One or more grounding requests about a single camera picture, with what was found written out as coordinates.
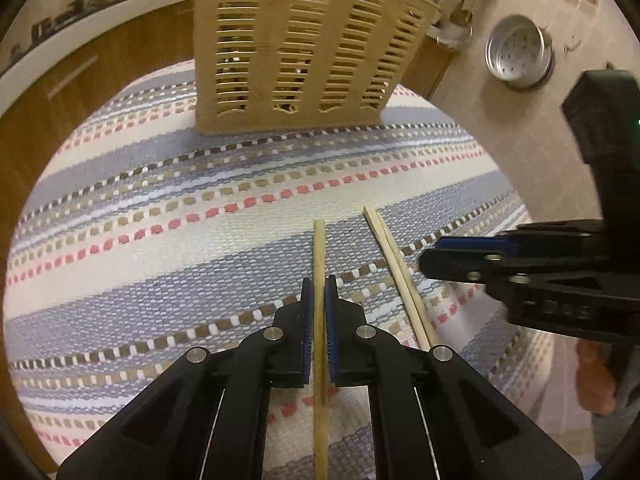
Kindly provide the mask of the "gloved orange hand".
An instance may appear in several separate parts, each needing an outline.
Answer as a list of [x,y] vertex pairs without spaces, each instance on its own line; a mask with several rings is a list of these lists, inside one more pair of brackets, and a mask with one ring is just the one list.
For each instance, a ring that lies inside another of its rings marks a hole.
[[580,406],[606,416],[616,408],[616,382],[606,367],[600,341],[579,339],[576,344],[576,392]]

